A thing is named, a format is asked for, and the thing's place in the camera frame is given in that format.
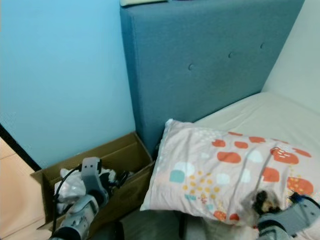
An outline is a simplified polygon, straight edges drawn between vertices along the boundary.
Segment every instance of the patterned pillowcase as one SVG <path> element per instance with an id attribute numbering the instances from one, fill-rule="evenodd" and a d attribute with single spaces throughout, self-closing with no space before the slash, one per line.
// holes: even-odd
<path id="1" fill-rule="evenodd" d="M 176 210 L 245 225 L 244 201 L 272 189 L 280 207 L 292 191 L 320 200 L 320 160 L 289 143 L 169 120 L 140 210 Z"/>

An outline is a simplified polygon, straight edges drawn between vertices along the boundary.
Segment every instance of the blue wall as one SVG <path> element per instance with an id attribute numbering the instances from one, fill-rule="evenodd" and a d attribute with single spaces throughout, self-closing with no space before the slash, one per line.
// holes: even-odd
<path id="1" fill-rule="evenodd" d="M 134 131 L 119 0 L 2 0 L 0 122 L 41 166 Z"/>

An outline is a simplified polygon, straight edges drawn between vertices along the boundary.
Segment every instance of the blue upholstered headboard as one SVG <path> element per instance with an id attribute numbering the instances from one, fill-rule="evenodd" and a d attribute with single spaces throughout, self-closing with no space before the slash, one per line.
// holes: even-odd
<path id="1" fill-rule="evenodd" d="M 259 93 L 304 0 L 121 8 L 136 130 L 153 153 L 169 118 L 196 121 Z"/>

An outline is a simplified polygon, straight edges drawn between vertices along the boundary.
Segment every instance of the mattress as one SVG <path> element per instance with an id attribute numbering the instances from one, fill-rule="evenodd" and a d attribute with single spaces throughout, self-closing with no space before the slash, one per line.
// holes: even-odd
<path id="1" fill-rule="evenodd" d="M 273 138 L 320 151 L 320 115 L 282 96 L 262 92 L 225 107 L 196 124 Z"/>
<path id="2" fill-rule="evenodd" d="M 195 124 L 249 136 L 278 139 L 320 151 L 320 115 L 270 92 L 247 97 Z M 198 240 L 255 240 L 258 236 L 258 231 L 249 227 L 230 228 L 218 221 L 204 224 L 201 231 L 201 221 L 200 218 L 188 216 L 185 240 L 195 239 L 195 236 Z M 307 239 L 307 236 L 299 236 L 298 239 Z"/>

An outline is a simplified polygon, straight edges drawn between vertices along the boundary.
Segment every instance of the cardboard box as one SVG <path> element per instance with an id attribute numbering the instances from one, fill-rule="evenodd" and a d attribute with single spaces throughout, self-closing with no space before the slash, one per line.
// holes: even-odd
<path id="1" fill-rule="evenodd" d="M 130 133 L 31 175 L 41 184 L 45 224 L 39 229 L 52 230 L 54 186 L 61 180 L 60 169 L 73 169 L 87 157 L 100 158 L 105 169 L 135 173 L 120 189 L 114 191 L 107 206 L 99 211 L 90 226 L 90 235 L 102 225 L 121 218 L 142 204 L 149 187 L 154 162 L 139 137 Z M 63 215 L 57 219 L 57 227 L 64 218 Z"/>

